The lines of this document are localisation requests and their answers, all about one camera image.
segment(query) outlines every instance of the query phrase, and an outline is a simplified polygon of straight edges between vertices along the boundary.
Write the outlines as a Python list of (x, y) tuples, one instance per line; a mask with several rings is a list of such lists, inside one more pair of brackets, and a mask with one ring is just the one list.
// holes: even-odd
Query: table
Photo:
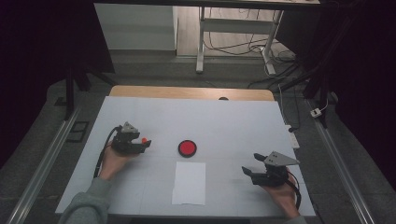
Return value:
[[(220, 97), (227, 97), (229, 101), (220, 101)], [(254, 160), (254, 152), (269, 155), (276, 148), (276, 151), (295, 158), (288, 131), (271, 92), (131, 86), (116, 86), (105, 99), (57, 213), (62, 213), (74, 195), (91, 184), (106, 136), (124, 121), (131, 122), (152, 143), (144, 154), (133, 159), (116, 176), (110, 192), (110, 214), (283, 216), (270, 196), (253, 186), (241, 169), (244, 165), (262, 172), (263, 164)], [(197, 153), (188, 159), (177, 153), (178, 143), (185, 139), (193, 140), (198, 146)], [(205, 163), (205, 205), (171, 204), (179, 161)], [(314, 216), (299, 167), (291, 166), (290, 170), (300, 181), (301, 214)]]

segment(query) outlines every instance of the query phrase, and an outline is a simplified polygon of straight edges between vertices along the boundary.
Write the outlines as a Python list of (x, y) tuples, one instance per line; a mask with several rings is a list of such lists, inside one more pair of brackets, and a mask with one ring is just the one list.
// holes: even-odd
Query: gray sleeve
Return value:
[(303, 216), (295, 217), (285, 222), (284, 224), (306, 224), (305, 218)]
[(87, 192), (78, 193), (64, 210), (59, 223), (106, 223), (109, 181), (96, 177)]

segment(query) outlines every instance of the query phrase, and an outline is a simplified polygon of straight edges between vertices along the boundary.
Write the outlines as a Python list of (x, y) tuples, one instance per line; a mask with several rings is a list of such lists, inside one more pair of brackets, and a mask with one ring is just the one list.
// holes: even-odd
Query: aluminum rail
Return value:
[(50, 173), (50, 169), (52, 168), (53, 163), (58, 157), (59, 152), (61, 151), (62, 146), (64, 145), (64, 141), (66, 140), (67, 135), (69, 134), (73, 123), (75, 122), (80, 110), (83, 100), (85, 100), (84, 95), (81, 99), (78, 100), (77, 106), (73, 113), (71, 114), (69, 120), (64, 120), (53, 138), (52, 142), (47, 149), (46, 154), (38, 165), (35, 173), (30, 179), (29, 184), (24, 190), (20, 200), (15, 206), (11, 216), (8, 218), (7, 224), (17, 224), (23, 223), (26, 217), (29, 214), (30, 209), (35, 202), (35, 198), (38, 195), (38, 192), (43, 187), (43, 184)]
[[(305, 100), (305, 103), (308, 106), (309, 110), (314, 109), (311, 104), (309, 104), (309, 101)], [(351, 202), (356, 210), (356, 214), (361, 220), (361, 223), (375, 224), (369, 207), (361, 196), (361, 191), (359, 190), (358, 186), (356, 186), (355, 182), (353, 181), (352, 175), (348, 171), (347, 166), (337, 148), (337, 145), (332, 140), (332, 136), (327, 129), (323, 128), (318, 119), (315, 119), (315, 124), (317, 126), (320, 137), (322, 138), (326, 148), (328, 149), (330, 158), (334, 163), (335, 170), (341, 178), (341, 182), (344, 185), (346, 193), (351, 199)]]

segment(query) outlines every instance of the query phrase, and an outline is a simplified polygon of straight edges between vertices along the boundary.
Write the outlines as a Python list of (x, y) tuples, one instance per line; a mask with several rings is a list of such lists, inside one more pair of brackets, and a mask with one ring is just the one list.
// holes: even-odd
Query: hand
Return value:
[(139, 154), (129, 156), (119, 155), (111, 146), (111, 142), (105, 149), (105, 156), (102, 161), (102, 170), (99, 177), (104, 180), (111, 180), (116, 173), (129, 161), (129, 159), (137, 157)]
[[(289, 174), (289, 181), (296, 184), (294, 178)], [(279, 187), (265, 187), (262, 186), (272, 197), (274, 203), (282, 209), (286, 217), (294, 218), (298, 217), (300, 213), (298, 212), (295, 205), (295, 192), (288, 184), (283, 184)]]

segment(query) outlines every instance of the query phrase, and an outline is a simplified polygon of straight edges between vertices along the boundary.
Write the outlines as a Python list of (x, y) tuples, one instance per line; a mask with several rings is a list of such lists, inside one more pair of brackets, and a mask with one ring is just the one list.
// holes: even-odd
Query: white paper sheet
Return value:
[(202, 162), (177, 162), (172, 204), (205, 205), (205, 167)]

